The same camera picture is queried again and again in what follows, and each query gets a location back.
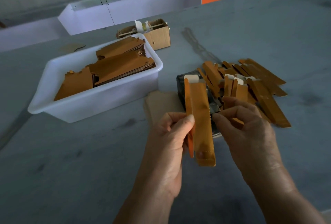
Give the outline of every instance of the forearm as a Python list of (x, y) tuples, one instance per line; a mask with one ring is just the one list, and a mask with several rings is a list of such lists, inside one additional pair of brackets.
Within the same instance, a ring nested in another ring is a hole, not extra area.
[(148, 184), (135, 185), (115, 218), (114, 224), (168, 223), (173, 197)]
[(296, 189), (285, 168), (251, 189), (268, 224), (325, 224), (320, 213)]

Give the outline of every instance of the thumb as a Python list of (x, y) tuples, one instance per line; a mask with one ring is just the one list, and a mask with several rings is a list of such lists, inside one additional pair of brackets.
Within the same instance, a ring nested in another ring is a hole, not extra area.
[(224, 140), (228, 143), (231, 141), (236, 134), (238, 134), (238, 129), (236, 129), (231, 122), (220, 113), (213, 114), (213, 121), (215, 122), (217, 129), (221, 132)]
[(175, 135), (178, 139), (184, 139), (188, 132), (193, 128), (195, 123), (193, 114), (179, 120), (171, 129), (169, 134)]

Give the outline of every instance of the gray table surface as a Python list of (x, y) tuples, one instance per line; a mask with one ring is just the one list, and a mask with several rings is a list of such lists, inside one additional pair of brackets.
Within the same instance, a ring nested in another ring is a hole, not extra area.
[[(319, 210), (331, 208), (331, 0), (223, 0), (161, 16), (171, 47), (157, 51), (159, 89), (216, 56), (252, 58), (287, 81), (276, 98), (292, 128), (275, 128), (286, 167)], [(126, 23), (0, 54), (0, 131), (26, 110), (48, 60), (70, 42), (111, 41)], [(68, 124), (29, 118), (0, 152), (1, 223), (110, 223), (129, 193), (148, 124), (143, 99)], [(170, 223), (264, 223), (222, 138), (217, 165), (184, 158)]]

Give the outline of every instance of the small open cardboard box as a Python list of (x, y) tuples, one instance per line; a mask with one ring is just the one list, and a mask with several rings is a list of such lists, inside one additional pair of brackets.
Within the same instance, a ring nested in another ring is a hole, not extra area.
[[(153, 27), (153, 30), (144, 33), (144, 36), (146, 37), (147, 41), (152, 46), (153, 50), (158, 50), (161, 48), (169, 47), (170, 46), (170, 34), (169, 34), (169, 27), (164, 22), (163, 19), (157, 19), (153, 21), (148, 22)], [(135, 25), (126, 27), (122, 30), (118, 30), (116, 37), (117, 38), (123, 38), (126, 36), (129, 36), (131, 34), (136, 34), (137, 28)]]

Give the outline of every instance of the white tray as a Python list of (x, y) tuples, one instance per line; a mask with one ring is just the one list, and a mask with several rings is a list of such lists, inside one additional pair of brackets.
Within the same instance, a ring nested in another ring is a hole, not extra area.
[(86, 65), (95, 63), (97, 50), (122, 39), (51, 59), (46, 64), (37, 91), (27, 110), (32, 114), (46, 112), (72, 123), (140, 99), (149, 92), (157, 90), (158, 72), (163, 68), (163, 63), (143, 34), (132, 36), (146, 41), (146, 55), (153, 58), (156, 67), (53, 101), (66, 72), (69, 70), (78, 72)]

